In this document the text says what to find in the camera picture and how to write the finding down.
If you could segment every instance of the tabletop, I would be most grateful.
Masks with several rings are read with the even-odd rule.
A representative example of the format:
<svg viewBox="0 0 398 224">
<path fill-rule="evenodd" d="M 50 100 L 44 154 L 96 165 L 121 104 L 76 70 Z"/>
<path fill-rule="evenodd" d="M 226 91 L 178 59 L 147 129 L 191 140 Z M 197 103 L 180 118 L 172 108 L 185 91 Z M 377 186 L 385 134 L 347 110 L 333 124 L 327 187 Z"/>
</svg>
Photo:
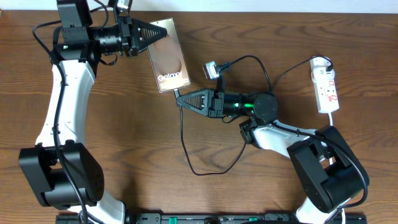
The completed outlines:
<svg viewBox="0 0 398 224">
<path fill-rule="evenodd" d="M 181 94 L 215 88 L 201 66 L 251 54 L 271 81 L 291 66 L 322 54 L 336 71 L 340 109 L 334 124 L 370 176 L 369 196 L 347 213 L 369 223 L 398 219 L 398 15 L 131 12 L 142 21 L 173 17 L 192 84 Z M 52 91 L 49 56 L 34 40 L 36 24 L 55 11 L 5 11 L 0 17 L 0 222 L 53 223 L 60 211 L 41 207 L 18 164 L 33 147 Z M 93 14 L 101 24 L 104 12 Z M 54 27 L 39 35 L 47 45 Z M 267 90 L 258 63 L 245 59 L 226 72 L 227 91 Z M 274 90 L 279 119 L 319 129 L 309 63 L 286 74 Z M 184 111 L 185 144 L 197 172 L 220 172 L 243 145 L 239 118 L 230 124 Z M 159 93 L 147 52 L 98 65 L 88 100 L 86 147 L 102 166 L 105 189 L 135 212 L 264 213 L 294 211 L 305 198 L 290 159 L 248 146 L 225 175 L 191 173 L 180 142 L 180 114 L 172 92 Z"/>
</svg>

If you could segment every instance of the white wall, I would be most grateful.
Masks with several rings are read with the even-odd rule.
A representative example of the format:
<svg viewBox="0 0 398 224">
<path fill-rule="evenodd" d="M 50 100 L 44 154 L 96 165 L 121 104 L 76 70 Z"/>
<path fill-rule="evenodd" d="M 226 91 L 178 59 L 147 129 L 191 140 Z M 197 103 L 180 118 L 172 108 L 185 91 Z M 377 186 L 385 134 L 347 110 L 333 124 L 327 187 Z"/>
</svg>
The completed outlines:
<svg viewBox="0 0 398 224">
<path fill-rule="evenodd" d="M 99 6 L 88 0 L 90 8 Z M 56 0 L 0 0 L 0 9 L 56 10 Z M 133 0 L 135 11 L 398 13 L 398 0 Z"/>
</svg>

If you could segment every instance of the power strip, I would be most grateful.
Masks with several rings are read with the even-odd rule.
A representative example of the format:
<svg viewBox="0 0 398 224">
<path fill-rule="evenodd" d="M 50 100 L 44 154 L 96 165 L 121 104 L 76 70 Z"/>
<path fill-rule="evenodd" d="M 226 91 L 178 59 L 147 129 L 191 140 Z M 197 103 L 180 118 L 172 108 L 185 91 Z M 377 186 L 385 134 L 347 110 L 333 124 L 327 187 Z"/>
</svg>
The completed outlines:
<svg viewBox="0 0 398 224">
<path fill-rule="evenodd" d="M 311 59 L 311 79 L 315 87 L 315 96 L 319 113 L 331 113 L 338 110 L 335 85 L 335 70 L 327 71 L 330 62 L 322 57 Z"/>
</svg>

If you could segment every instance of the white arm segment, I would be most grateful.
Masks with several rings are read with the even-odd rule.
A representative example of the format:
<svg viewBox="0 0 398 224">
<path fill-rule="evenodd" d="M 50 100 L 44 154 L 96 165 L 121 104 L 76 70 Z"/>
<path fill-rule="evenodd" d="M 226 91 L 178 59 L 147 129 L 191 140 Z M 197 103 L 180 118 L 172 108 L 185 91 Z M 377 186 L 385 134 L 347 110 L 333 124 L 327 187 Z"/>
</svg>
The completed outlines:
<svg viewBox="0 0 398 224">
<path fill-rule="evenodd" d="M 59 141 L 60 144 L 65 144 L 65 141 L 70 139 L 85 144 L 87 101 L 91 87 L 94 85 L 95 75 L 88 62 L 66 60 L 61 61 L 60 66 L 65 74 L 67 85 L 58 122 Z M 55 65 L 52 71 L 53 87 L 49 111 L 42 132 L 36 140 L 36 144 L 42 143 L 43 147 L 54 146 L 52 127 L 61 89 L 60 72 Z"/>
<path fill-rule="evenodd" d="M 92 214 L 103 223 L 124 223 L 124 204 L 121 201 L 114 199 L 106 190 L 104 191 L 102 199 L 97 202 L 96 206 L 90 207 L 86 205 L 86 208 L 88 213 Z M 81 211 L 81 206 L 72 206 L 68 210 L 79 213 Z"/>
<path fill-rule="evenodd" d="M 274 122 L 281 127 L 297 130 L 296 127 L 282 124 L 278 120 L 275 120 Z M 310 134 L 315 132 L 315 129 L 299 128 L 299 130 Z M 275 128 L 272 124 L 258 126 L 253 131 L 253 134 L 254 139 L 261 149 L 270 149 L 286 157 L 289 157 L 289 154 L 287 153 L 287 148 L 289 146 L 297 141 L 303 141 L 309 138 L 308 136 L 298 136 L 297 134 Z"/>
</svg>

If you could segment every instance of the green component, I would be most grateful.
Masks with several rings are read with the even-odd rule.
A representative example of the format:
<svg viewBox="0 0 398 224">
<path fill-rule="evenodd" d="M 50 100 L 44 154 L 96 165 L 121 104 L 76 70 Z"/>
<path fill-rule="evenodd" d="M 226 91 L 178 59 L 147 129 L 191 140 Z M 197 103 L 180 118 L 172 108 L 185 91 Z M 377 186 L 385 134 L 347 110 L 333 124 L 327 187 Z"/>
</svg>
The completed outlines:
<svg viewBox="0 0 398 224">
<path fill-rule="evenodd" d="M 178 220 L 177 218 L 169 218 L 169 224 L 177 224 Z"/>
<path fill-rule="evenodd" d="M 254 107 L 254 105 L 251 104 L 251 103 L 245 103 L 243 106 L 246 107 L 246 108 L 253 108 Z"/>
</svg>

